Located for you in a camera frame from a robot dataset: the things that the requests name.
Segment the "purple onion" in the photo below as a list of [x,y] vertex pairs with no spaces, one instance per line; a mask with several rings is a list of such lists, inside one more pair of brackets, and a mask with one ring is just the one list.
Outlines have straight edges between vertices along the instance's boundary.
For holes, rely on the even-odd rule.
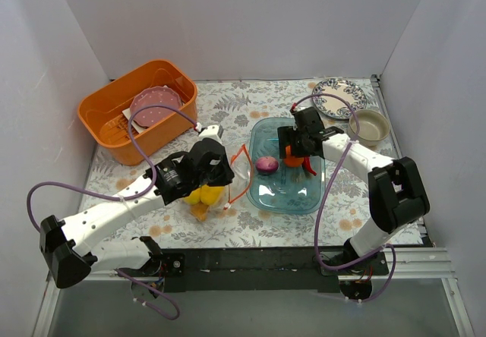
[[279,161],[272,156],[262,156],[254,165],[257,172],[262,175],[274,174],[279,169]]

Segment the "clear zip top bag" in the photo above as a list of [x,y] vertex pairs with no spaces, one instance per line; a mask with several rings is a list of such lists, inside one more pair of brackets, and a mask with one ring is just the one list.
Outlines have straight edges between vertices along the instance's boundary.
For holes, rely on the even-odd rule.
[[253,163],[245,144],[242,144],[238,151],[229,160],[230,169],[235,174],[232,183],[225,186],[224,193],[219,199],[218,203],[209,206],[208,214],[211,212],[225,215],[233,206],[234,203],[242,198],[249,190],[253,178]]

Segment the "orange fruit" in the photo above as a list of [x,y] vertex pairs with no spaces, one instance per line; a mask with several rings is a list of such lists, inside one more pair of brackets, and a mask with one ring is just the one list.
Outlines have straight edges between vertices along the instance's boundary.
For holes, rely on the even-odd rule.
[[292,148],[290,146],[286,146],[285,148],[286,154],[283,159],[284,164],[289,168],[297,168],[302,166],[304,162],[304,158],[298,158],[292,155]]

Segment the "yellow lemon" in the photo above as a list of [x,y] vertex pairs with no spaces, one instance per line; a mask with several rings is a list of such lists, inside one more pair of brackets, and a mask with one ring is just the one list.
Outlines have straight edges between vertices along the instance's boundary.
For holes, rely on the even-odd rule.
[[200,202],[200,188],[192,191],[188,196],[183,198],[183,201],[188,205],[195,205]]

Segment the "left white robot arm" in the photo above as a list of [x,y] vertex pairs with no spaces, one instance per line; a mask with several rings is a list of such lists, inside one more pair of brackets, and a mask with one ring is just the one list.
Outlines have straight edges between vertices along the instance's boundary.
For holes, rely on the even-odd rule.
[[116,194],[115,201],[99,203],[64,219],[44,219],[39,245],[56,286],[69,288],[92,272],[111,269],[156,275],[163,264],[163,254],[151,237],[107,244],[103,239],[203,185],[226,186],[233,178],[221,140],[205,137],[190,151],[174,153],[147,170]]

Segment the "red chili pepper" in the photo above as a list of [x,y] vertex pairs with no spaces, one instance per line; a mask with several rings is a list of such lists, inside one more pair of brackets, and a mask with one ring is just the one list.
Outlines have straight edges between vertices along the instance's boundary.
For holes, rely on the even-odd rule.
[[317,175],[317,173],[315,172],[315,170],[313,170],[312,167],[311,167],[311,160],[310,160],[309,157],[305,157],[304,158],[303,163],[302,163],[302,167],[303,167],[303,169],[307,173],[309,173],[309,174],[311,174],[313,176],[316,176]]

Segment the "yellow bell pepper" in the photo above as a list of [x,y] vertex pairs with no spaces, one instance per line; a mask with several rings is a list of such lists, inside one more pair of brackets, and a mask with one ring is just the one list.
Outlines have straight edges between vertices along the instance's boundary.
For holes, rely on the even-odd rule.
[[200,189],[200,201],[201,203],[212,206],[218,203],[222,194],[224,193],[225,187],[212,187],[204,185]]

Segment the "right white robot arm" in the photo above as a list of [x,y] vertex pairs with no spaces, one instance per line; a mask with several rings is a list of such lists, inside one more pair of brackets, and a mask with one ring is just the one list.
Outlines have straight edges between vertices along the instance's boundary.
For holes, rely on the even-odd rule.
[[314,108],[291,109],[292,126],[277,129],[280,157],[319,156],[336,163],[368,186],[370,219],[346,241],[344,267],[361,274],[371,265],[371,255],[399,230],[430,211],[430,202],[416,163],[409,157],[393,159],[352,140],[337,127],[326,128]]

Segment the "orange ginger root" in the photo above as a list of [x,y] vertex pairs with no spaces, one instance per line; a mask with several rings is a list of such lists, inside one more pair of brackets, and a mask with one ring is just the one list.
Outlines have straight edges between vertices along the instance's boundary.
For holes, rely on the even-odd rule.
[[197,203],[191,205],[190,213],[199,222],[204,222],[207,219],[208,209],[208,205],[204,203]]

